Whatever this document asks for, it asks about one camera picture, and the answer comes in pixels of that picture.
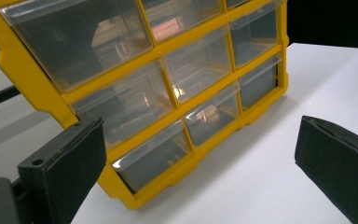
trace screw hole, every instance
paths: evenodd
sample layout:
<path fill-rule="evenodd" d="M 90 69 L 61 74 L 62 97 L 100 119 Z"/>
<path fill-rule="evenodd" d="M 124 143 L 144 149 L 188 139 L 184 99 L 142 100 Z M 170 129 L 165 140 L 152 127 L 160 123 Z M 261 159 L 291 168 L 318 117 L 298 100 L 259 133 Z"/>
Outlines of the screw hole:
<path fill-rule="evenodd" d="M 32 162 L 32 165 L 40 165 L 43 163 L 43 160 L 36 160 Z"/>

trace transparent plastic drawer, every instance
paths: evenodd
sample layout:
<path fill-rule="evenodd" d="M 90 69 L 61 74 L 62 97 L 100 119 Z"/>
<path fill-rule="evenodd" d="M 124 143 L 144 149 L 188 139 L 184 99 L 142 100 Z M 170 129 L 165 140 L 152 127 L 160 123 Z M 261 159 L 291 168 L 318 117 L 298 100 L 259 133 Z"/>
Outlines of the transparent plastic drawer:
<path fill-rule="evenodd" d="M 195 146 L 210 139 L 238 115 L 236 83 L 218 92 L 212 99 L 185 114 L 185 122 Z"/>
<path fill-rule="evenodd" d="M 231 72 L 226 33 L 226 27 L 219 28 L 163 57 L 179 103 Z"/>
<path fill-rule="evenodd" d="M 276 8 L 281 4 L 282 0 L 275 0 L 230 23 L 237 67 L 277 44 Z"/>
<path fill-rule="evenodd" d="M 107 148 L 172 110 L 159 63 L 152 62 L 72 104 L 80 119 L 102 117 Z"/>
<path fill-rule="evenodd" d="M 142 0 L 157 42 L 179 35 L 220 13 L 219 0 Z"/>
<path fill-rule="evenodd" d="M 249 2 L 249 0 L 226 0 L 227 8 L 237 7 L 245 2 Z"/>
<path fill-rule="evenodd" d="M 152 47 L 135 0 L 31 0 L 0 12 L 60 91 Z"/>
<path fill-rule="evenodd" d="M 181 120 L 142 143 L 112 165 L 132 192 L 168 170 L 190 151 Z"/>
<path fill-rule="evenodd" d="M 247 110 L 277 87 L 277 64 L 281 60 L 281 56 L 276 55 L 239 79 L 243 110 Z"/>

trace white tabletop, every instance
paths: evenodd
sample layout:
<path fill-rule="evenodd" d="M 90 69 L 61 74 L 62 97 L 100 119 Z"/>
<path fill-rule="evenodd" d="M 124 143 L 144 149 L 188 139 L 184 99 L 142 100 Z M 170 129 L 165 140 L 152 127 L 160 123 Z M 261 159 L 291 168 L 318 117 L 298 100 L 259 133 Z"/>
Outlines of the white tabletop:
<path fill-rule="evenodd" d="M 350 223 L 296 166 L 294 155 L 303 115 L 358 134 L 358 49 L 293 44 L 287 71 L 283 98 L 182 181 L 138 210 L 95 185 L 73 223 Z M 61 131 L 48 115 L 20 104 L 27 103 L 19 96 L 0 105 L 0 116 L 17 108 L 15 119 L 0 119 L 0 176 L 12 180 L 16 164 Z M 10 131 L 13 125 L 19 131 Z"/>

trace table surface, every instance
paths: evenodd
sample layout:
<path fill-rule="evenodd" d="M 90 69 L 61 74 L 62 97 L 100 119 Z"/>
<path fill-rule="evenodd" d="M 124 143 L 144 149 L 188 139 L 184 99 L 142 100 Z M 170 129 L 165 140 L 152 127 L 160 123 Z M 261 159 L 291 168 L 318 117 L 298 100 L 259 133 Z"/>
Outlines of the table surface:
<path fill-rule="evenodd" d="M 303 115 L 358 134 L 358 49 L 293 44 L 287 93 L 232 134 L 197 169 L 138 210 L 96 184 L 73 223 L 350 223 L 295 164 Z M 0 104 L 0 176 L 62 128 L 22 96 Z"/>

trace drawer organizer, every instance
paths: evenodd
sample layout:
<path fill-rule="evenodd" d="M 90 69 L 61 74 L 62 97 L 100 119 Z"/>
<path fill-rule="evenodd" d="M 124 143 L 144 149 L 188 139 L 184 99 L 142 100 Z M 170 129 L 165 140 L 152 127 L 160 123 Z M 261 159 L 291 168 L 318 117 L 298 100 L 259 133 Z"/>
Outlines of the drawer organizer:
<path fill-rule="evenodd" d="M 63 128 L 102 117 L 98 180 L 138 208 L 287 90 L 286 0 L 0 1 L 0 68 Z"/>

